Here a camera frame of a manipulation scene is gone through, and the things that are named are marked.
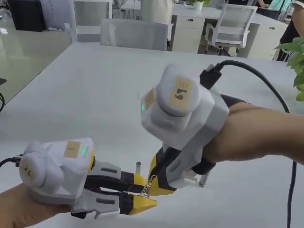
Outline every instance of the cable plug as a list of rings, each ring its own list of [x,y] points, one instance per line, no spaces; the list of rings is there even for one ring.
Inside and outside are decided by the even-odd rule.
[[[217,64],[216,66],[211,64],[200,74],[200,84],[206,89],[211,89],[222,76],[222,73],[220,72],[222,68],[223,67],[220,64]]]

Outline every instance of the white desk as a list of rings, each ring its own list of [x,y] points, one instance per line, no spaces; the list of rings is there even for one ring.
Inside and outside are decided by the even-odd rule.
[[[91,137],[96,158],[134,171],[142,162],[148,173],[161,142],[149,135],[140,121],[140,100],[157,84],[169,63],[180,63],[199,75],[210,63],[228,57],[159,52],[88,44],[70,46],[0,115],[0,159],[23,152],[28,141],[43,142]],[[304,114],[295,101],[294,73],[285,63],[239,60],[259,69],[282,93],[293,111]],[[218,82],[220,92],[281,110],[270,90],[243,69],[227,67]],[[211,172],[205,189],[186,188],[155,197],[159,205],[134,217],[115,220],[80,220],[56,216],[41,228],[282,228],[291,161],[267,157],[249,162],[225,162]],[[293,227],[304,223],[304,169],[298,168],[293,200]],[[0,169],[0,191],[20,183],[13,164]]]
[[[140,10],[141,9],[141,2],[135,0],[135,7],[134,1],[129,0],[127,1],[122,7],[122,10]],[[192,6],[184,7],[182,4],[176,4],[173,7],[172,15],[173,16],[181,16],[181,17],[192,17],[192,18],[204,18],[204,19],[213,19],[218,20],[220,16],[221,10],[211,7],[206,7],[202,11],[193,10]],[[254,24],[263,24],[263,25],[279,25],[281,22],[265,17],[261,14],[256,13],[255,17],[252,20]]]
[[[129,0],[123,10],[140,10],[138,0]],[[172,15],[177,16],[175,32],[172,33],[173,51],[197,53],[205,19],[218,20],[221,10],[206,7],[202,11],[193,10],[192,6],[184,7],[176,4]],[[287,28],[287,24],[255,14],[249,27],[247,45],[240,49],[238,57],[272,59],[279,40]]]

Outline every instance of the handwritten number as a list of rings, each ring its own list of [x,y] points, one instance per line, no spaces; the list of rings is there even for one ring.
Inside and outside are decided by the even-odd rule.
[[[175,97],[177,98],[177,99],[179,99],[179,100],[182,100],[184,97],[183,97],[183,95],[175,95]]]
[[[178,90],[176,91],[177,94],[186,93],[186,92],[187,92],[187,90],[184,90],[184,89],[178,89]]]
[[[182,100],[182,99],[184,99],[184,96],[183,95],[181,95],[181,93],[186,93],[187,92],[187,90],[184,90],[184,89],[177,89],[176,90],[176,95],[175,95],[175,97],[177,98],[177,99],[179,99],[179,100]]]

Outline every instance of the floor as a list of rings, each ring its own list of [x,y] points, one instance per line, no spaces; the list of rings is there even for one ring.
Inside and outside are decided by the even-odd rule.
[[[12,99],[69,46],[65,32],[16,31],[13,21],[0,21],[0,86],[6,102]]]

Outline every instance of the person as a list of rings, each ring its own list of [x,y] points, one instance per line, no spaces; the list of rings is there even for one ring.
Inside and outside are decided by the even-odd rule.
[[[304,164],[304,116],[237,103],[220,133],[204,148],[210,162],[246,161],[281,155]],[[24,184],[0,194],[1,228],[24,228],[68,212],[65,206],[32,200]]]
[[[139,0],[142,20],[168,25],[168,42],[172,34],[172,10],[178,0]]]
[[[292,1],[294,11],[291,22],[280,39],[280,44],[291,43],[296,37],[304,37],[304,0]],[[286,61],[286,53],[280,50],[277,60]]]
[[[262,7],[262,8],[269,8],[270,4],[271,4],[272,0],[257,0],[257,7]]]

